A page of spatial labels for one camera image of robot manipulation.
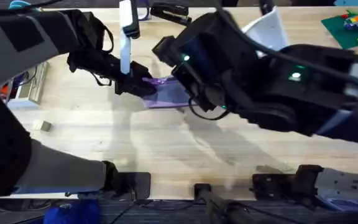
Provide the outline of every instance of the wooden tabletop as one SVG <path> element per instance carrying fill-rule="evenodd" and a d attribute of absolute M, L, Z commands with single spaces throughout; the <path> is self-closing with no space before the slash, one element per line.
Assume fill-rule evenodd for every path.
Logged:
<path fill-rule="evenodd" d="M 113 32 L 119 55 L 118 9 L 93 11 Z M 280 8 L 291 44 L 339 47 L 320 20 L 346 13 L 342 7 Z M 190 9 L 194 19 L 214 9 Z M 257 8 L 233 8 L 240 26 L 260 16 Z M 132 59 L 149 67 L 155 77 L 171 68 L 159 62 L 152 48 L 165 35 L 178 35 L 183 26 L 152 19 L 140 23 L 141 37 L 132 42 Z M 317 164 L 358 173 L 358 144 L 267 131 L 237 115 L 214 121 L 196 118 L 187 109 L 147 110 L 139 98 L 117 96 L 113 87 L 97 86 L 88 72 L 71 73 L 67 55 L 55 57 L 45 81 L 39 110 L 14 114 L 47 146 L 87 159 L 113 161 L 119 171 L 152 174 L 151 198 L 191 199 L 195 183 L 207 182 L 221 196 L 253 198 L 252 174 L 292 173 L 300 164 Z M 53 124 L 49 133 L 32 131 L 34 120 Z"/>

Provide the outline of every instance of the blue object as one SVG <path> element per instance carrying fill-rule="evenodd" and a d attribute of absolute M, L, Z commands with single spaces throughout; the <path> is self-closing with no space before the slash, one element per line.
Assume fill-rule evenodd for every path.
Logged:
<path fill-rule="evenodd" d="M 336 6 L 358 6 L 358 0 L 336 0 L 334 2 Z"/>
<path fill-rule="evenodd" d="M 20 9 L 26 6 L 31 6 L 31 4 L 22 0 L 13 0 L 11 1 L 8 9 Z"/>
<path fill-rule="evenodd" d="M 100 207 L 97 200 L 79 200 L 71 207 L 54 207 L 47 210 L 44 224 L 100 224 Z"/>

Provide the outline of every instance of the green lego baseplate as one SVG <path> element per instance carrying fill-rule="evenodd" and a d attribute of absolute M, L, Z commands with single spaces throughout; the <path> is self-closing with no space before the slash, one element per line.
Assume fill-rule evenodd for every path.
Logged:
<path fill-rule="evenodd" d="M 321 22 L 343 49 L 357 47 L 358 29 L 345 29 L 344 21 L 345 19 L 341 18 L 341 16 L 336 16 L 328 19 L 323 19 Z"/>

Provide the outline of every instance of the purple object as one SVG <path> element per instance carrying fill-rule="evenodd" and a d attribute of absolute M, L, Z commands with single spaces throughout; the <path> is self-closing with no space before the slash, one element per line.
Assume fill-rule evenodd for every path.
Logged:
<path fill-rule="evenodd" d="M 143 78 L 155 86 L 157 92 L 143 97 L 146 108 L 172 108 L 188 106 L 189 95 L 175 77 Z"/>

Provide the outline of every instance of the small wooden block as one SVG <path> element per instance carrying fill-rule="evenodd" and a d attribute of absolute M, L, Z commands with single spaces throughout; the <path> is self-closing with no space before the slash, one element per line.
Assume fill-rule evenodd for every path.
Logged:
<path fill-rule="evenodd" d="M 39 130 L 39 131 L 49 131 L 51 127 L 52 127 L 51 123 L 42 120 L 36 120 L 32 125 L 32 128 L 34 130 Z"/>

